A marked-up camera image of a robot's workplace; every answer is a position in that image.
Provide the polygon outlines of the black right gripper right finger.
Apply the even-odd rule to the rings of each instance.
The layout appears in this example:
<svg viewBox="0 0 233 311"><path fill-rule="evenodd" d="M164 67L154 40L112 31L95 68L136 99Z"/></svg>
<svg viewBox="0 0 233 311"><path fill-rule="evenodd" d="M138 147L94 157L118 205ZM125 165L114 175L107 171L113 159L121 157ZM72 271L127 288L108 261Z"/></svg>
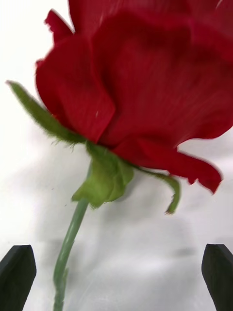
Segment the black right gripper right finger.
<svg viewBox="0 0 233 311"><path fill-rule="evenodd" d="M233 311L233 254L223 244L207 244L201 272L217 311Z"/></svg>

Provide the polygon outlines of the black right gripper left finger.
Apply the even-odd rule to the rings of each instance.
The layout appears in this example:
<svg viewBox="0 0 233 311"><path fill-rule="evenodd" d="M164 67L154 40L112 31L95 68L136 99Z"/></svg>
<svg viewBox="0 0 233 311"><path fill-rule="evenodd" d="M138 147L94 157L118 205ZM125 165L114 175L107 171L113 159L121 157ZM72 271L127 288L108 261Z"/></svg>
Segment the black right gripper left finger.
<svg viewBox="0 0 233 311"><path fill-rule="evenodd" d="M0 311L21 311L36 276L31 245L14 245L0 261Z"/></svg>

